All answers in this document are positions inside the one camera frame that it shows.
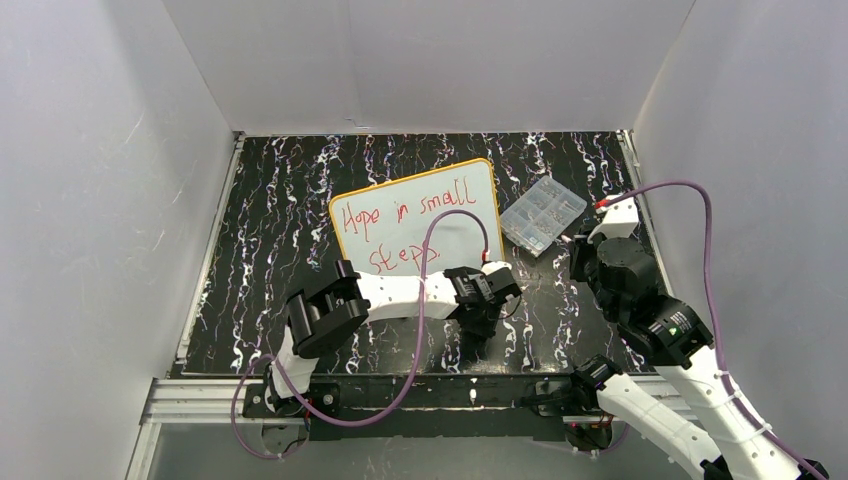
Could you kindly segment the yellow framed whiteboard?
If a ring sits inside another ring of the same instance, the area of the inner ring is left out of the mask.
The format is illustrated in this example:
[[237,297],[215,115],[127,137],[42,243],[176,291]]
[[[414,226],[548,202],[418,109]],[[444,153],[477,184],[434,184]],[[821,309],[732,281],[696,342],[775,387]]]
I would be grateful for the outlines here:
[[494,170],[477,158],[331,199],[341,255],[355,270],[417,275],[505,258]]

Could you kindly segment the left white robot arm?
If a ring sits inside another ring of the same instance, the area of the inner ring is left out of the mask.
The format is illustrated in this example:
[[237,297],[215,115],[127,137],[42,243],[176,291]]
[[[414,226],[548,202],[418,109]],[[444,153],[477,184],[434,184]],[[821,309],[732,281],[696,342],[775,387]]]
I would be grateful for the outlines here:
[[340,260],[323,280],[287,299],[284,339],[264,375],[264,401],[276,410],[295,393],[306,393],[318,360],[370,322],[422,314],[426,320],[454,320],[462,332],[489,339],[502,308],[521,294],[511,265],[503,261],[422,277],[359,272]]

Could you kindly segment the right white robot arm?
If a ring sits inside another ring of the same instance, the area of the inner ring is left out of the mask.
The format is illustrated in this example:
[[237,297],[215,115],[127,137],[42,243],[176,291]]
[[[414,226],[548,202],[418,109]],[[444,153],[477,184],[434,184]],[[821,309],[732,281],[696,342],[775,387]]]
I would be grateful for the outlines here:
[[662,291],[657,262],[637,240],[581,233],[570,247],[570,273],[696,419],[672,411],[602,355],[571,375],[592,406],[622,419],[694,479],[828,478],[820,462],[780,444],[720,362],[705,323]]

